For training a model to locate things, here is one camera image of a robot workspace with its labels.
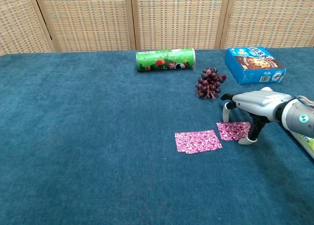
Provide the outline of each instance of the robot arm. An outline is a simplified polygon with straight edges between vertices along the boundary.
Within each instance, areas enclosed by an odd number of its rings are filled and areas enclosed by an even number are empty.
[[[314,109],[309,106],[313,103],[303,96],[299,97],[307,101],[308,105],[299,101],[300,98],[275,92],[269,87],[242,94],[224,94],[221,100],[230,102],[224,105],[223,121],[229,121],[229,113],[235,108],[250,114],[253,122],[248,136],[240,139],[240,144],[256,142],[260,131],[269,122],[280,122],[289,131],[314,138]]]

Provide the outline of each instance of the teal carpet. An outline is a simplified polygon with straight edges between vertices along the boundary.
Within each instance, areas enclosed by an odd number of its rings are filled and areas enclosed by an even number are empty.
[[[313,48],[269,49],[275,91],[313,96]],[[255,145],[178,153],[174,133],[213,129],[224,102],[201,100],[206,67],[239,85],[225,51],[194,70],[139,73],[135,51],[0,57],[1,225],[311,225],[314,160],[279,124]],[[251,121],[234,110],[231,121]]]

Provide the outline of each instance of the pink patterned cloth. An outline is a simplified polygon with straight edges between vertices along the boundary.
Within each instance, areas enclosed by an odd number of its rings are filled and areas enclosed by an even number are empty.
[[[194,154],[221,149],[222,145],[214,130],[189,133],[175,133],[178,152]]]
[[[249,133],[249,122],[216,123],[222,140],[237,141]]]

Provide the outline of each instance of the woven wicker screen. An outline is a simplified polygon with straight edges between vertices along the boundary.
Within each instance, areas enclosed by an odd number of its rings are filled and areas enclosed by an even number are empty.
[[[131,0],[38,0],[57,49],[135,49]]]
[[[223,0],[132,0],[137,49],[214,48]]]
[[[0,55],[34,52],[51,49],[31,0],[0,0]]]
[[[313,35],[314,0],[229,0],[221,48],[301,47]]]

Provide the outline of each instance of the green snack can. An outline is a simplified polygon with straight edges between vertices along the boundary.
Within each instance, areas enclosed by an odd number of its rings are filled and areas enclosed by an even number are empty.
[[[136,63],[138,71],[193,69],[195,51],[193,48],[188,48],[137,52]]]

